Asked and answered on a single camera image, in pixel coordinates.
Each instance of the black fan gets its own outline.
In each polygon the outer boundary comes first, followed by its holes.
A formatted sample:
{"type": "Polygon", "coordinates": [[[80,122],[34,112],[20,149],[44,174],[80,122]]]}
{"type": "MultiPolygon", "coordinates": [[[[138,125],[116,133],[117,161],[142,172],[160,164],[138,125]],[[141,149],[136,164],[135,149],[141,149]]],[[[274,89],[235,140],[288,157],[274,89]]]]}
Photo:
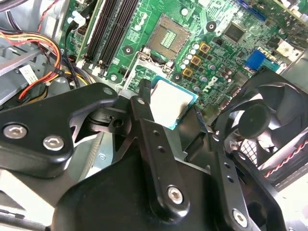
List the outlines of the black fan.
{"type": "Polygon", "coordinates": [[[216,120],[225,140],[249,140],[257,146],[257,165],[267,161],[308,126],[308,96],[293,84],[261,68],[244,85],[216,120]]]}

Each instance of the ram slot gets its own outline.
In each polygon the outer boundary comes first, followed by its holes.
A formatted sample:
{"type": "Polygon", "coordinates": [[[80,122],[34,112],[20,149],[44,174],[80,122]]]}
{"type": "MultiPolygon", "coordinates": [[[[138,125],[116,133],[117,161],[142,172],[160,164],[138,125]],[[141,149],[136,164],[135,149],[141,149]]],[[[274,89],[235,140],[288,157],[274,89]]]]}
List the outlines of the ram slot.
{"type": "Polygon", "coordinates": [[[91,43],[88,46],[86,60],[87,62],[93,61],[95,54],[97,53],[98,47],[102,42],[103,36],[109,26],[110,21],[112,20],[112,15],[116,9],[117,1],[108,0],[104,6],[100,18],[98,19],[95,31],[91,43]]]}
{"type": "Polygon", "coordinates": [[[97,63],[103,68],[109,67],[112,58],[127,30],[127,27],[133,17],[139,0],[123,0],[121,8],[119,10],[117,19],[109,35],[104,49],[100,55],[100,60],[97,63]]]}

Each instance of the fan cable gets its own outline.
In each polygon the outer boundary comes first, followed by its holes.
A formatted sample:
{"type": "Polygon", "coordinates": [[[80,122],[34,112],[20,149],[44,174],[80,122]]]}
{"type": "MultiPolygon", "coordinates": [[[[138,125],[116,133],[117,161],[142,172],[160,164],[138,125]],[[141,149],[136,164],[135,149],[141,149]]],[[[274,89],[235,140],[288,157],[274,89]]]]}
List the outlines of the fan cable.
{"type": "Polygon", "coordinates": [[[304,143],[300,144],[291,154],[289,154],[280,164],[278,164],[274,169],[268,171],[267,174],[264,176],[268,178],[271,174],[276,172],[279,168],[281,168],[284,164],[288,163],[296,154],[298,154],[306,145],[308,144],[308,139],[305,140],[304,143]]]}

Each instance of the motherboard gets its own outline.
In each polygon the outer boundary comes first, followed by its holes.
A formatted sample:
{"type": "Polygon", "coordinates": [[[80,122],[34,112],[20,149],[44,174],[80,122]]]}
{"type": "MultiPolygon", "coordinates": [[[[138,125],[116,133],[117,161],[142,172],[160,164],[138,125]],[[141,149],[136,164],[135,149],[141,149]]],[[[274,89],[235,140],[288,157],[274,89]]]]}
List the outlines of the motherboard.
{"type": "MultiPolygon", "coordinates": [[[[88,4],[71,1],[67,17],[88,4]]],[[[297,6],[290,10],[276,0],[97,0],[86,23],[70,34],[68,53],[116,90],[138,93],[142,78],[166,78],[196,94],[195,105],[211,123],[262,66],[279,73],[308,46],[305,4],[297,6]]]]}

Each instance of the red and white wire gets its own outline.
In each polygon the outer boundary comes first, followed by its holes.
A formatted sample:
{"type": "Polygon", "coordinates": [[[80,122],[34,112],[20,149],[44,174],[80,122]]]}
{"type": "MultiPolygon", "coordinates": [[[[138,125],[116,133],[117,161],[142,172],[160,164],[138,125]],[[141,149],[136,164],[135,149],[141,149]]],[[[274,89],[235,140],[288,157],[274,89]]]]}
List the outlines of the red and white wire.
{"type": "Polygon", "coordinates": [[[265,178],[269,177],[271,174],[276,172],[279,168],[281,168],[284,164],[288,163],[296,154],[298,154],[306,145],[308,144],[308,139],[305,140],[302,144],[300,144],[291,154],[289,154],[280,164],[278,164],[274,169],[268,171],[264,176],[265,178]]]}
{"type": "Polygon", "coordinates": [[[38,24],[38,32],[40,32],[41,28],[42,28],[42,23],[43,23],[43,20],[44,18],[46,17],[47,15],[47,12],[55,5],[57,4],[59,0],[55,0],[42,14],[42,17],[40,18],[39,20],[39,24],[38,24]]]}

